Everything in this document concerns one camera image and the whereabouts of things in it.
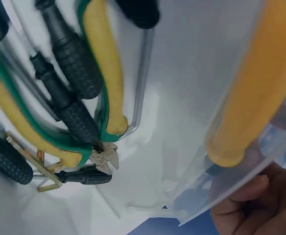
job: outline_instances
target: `finger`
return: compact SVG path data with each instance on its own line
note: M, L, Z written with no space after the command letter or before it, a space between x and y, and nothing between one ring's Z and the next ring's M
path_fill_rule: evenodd
M246 202L257 199L269 186L267 175L257 175L246 183L239 190L234 192L229 198L236 202Z
M286 209L269 220L255 232L255 235L263 234L286 235Z
M244 222L236 230L236 234L254 234L256 230L265 224L270 218L272 218L272 212L270 210L254 210L246 215Z
M280 173L282 173L285 169L283 169L282 167L280 167L278 164L276 163L271 163L270 165L268 165L262 172L261 174L263 175L267 175L271 180L273 180L276 176L278 176Z
M245 220L245 214L242 210L244 202L258 198L268 185L267 176L256 176L211 209L212 219L221 235L233 234L238 229Z

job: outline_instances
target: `yellow handle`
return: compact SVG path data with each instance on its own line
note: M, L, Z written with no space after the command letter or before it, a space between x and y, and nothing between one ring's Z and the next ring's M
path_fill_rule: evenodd
M63 165L75 167L82 159L80 153L67 152L53 146L44 140L23 116L9 91L0 81L0 106L20 134L39 150L60 158Z
M286 0L268 0L223 110L208 140L210 159L239 164L245 149L270 122L286 98Z
M103 74L108 93L107 132L121 135L128 128L123 115L123 72L117 46L110 30L106 0L91 0L83 13L84 30Z

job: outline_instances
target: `screwdriver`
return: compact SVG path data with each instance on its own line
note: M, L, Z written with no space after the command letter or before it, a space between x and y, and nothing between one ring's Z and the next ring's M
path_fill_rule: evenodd
M107 175L96 169L96 166L85 166L77 171L60 171L55 173L62 183L78 182L83 185L102 185L111 181L112 175ZM34 175L33 179L44 179L44 175Z
M43 82L50 93L58 117L79 141L93 144L96 151L104 151L102 143L98 139L97 125L83 102L65 87L53 65L33 46L32 41L23 30L22 23L19 21L12 2L2 0L2 3L10 20L13 20L12 25L15 27L19 38L22 40L23 45L26 45L29 59L36 72L36 78Z
M20 61L13 55L13 51L9 46L9 42L6 40L6 35L9 30L9 18L5 13L5 9L0 1L0 51L7 63L14 69L14 72L32 92L38 102L49 112L49 114L59 121L57 115L53 110L53 106L50 101L45 97L42 91L38 88L34 80L26 73L25 69L21 65Z
M35 0L50 34L52 51L80 98L93 99L103 86L100 69L87 44L65 22L55 0Z

